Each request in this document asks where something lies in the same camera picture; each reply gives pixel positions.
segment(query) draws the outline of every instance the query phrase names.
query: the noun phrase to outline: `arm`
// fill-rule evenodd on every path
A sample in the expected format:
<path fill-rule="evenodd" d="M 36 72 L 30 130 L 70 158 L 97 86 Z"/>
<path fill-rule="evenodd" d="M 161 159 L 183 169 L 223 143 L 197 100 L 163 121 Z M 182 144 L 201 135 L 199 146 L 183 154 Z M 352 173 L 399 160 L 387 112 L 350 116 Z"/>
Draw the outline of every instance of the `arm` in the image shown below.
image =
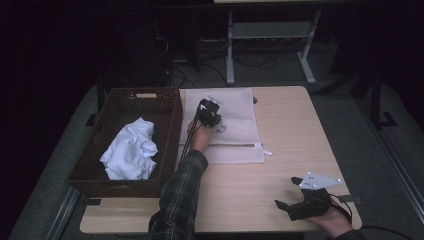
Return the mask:
<path fill-rule="evenodd" d="M 203 153 L 211 136 L 212 128 L 205 126 L 194 134 L 190 151 L 162 190 L 160 210 L 150 219 L 151 239 L 191 239 L 194 234 L 200 179 L 208 167 Z"/>
<path fill-rule="evenodd" d="M 336 208 L 330 207 L 323 216 L 306 219 L 315 223 L 325 230 L 328 235 L 336 240 L 365 240 L 365 236 L 358 230 L 354 230 L 346 217 Z"/>

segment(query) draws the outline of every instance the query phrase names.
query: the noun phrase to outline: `brown basket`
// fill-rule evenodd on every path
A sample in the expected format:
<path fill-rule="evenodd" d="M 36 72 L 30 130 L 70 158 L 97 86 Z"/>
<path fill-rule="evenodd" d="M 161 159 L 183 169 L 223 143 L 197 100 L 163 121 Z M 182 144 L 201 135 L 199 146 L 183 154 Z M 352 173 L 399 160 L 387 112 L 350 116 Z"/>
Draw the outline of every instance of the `brown basket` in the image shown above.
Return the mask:
<path fill-rule="evenodd" d="M 174 173 L 183 109 L 177 88 L 112 89 L 66 182 L 88 197 L 160 197 Z M 139 117 L 154 123 L 157 163 L 148 180 L 109 180 L 100 157 L 118 132 Z"/>

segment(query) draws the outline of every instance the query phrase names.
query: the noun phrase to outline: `white bracket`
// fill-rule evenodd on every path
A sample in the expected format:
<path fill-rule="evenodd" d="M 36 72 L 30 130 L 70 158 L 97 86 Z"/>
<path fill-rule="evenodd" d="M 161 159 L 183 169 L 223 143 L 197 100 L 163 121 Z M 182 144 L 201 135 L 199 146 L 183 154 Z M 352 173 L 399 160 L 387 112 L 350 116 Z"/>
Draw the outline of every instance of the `white bracket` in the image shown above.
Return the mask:
<path fill-rule="evenodd" d="M 315 173 L 308 172 L 299 184 L 301 189 L 318 190 L 330 186 L 339 185 L 342 183 L 340 178 L 331 178 Z"/>

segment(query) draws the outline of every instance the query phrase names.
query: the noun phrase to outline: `white fabric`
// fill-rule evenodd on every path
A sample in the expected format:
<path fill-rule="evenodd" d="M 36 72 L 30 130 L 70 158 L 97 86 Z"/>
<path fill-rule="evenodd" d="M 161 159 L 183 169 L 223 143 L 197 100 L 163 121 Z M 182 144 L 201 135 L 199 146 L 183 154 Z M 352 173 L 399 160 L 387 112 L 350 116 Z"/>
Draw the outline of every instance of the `white fabric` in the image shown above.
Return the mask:
<path fill-rule="evenodd" d="M 210 100 L 209 96 L 222 102 L 219 104 L 218 114 L 222 116 L 222 126 L 226 127 L 224 132 L 214 133 L 212 136 L 205 153 L 209 163 L 263 163 L 265 158 L 256 124 L 251 88 L 187 90 L 180 146 L 187 140 L 187 125 L 193 120 L 199 102 L 202 99 Z M 221 124 L 215 129 L 224 130 Z"/>
<path fill-rule="evenodd" d="M 100 158 L 111 180 L 148 179 L 156 163 L 152 141 L 154 124 L 139 118 L 125 125 Z"/>

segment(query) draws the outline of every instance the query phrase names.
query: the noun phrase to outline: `plaid sleeve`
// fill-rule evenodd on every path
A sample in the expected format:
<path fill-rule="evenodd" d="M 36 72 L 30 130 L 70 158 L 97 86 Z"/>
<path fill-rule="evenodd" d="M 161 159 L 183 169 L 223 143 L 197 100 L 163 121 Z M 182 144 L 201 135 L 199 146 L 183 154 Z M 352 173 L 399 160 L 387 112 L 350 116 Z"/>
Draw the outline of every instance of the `plaid sleeve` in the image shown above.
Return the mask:
<path fill-rule="evenodd" d="M 151 239 L 191 239 L 199 198 L 200 179 L 208 167 L 205 156 L 191 150 L 166 183 L 159 201 L 160 210 L 149 223 Z"/>

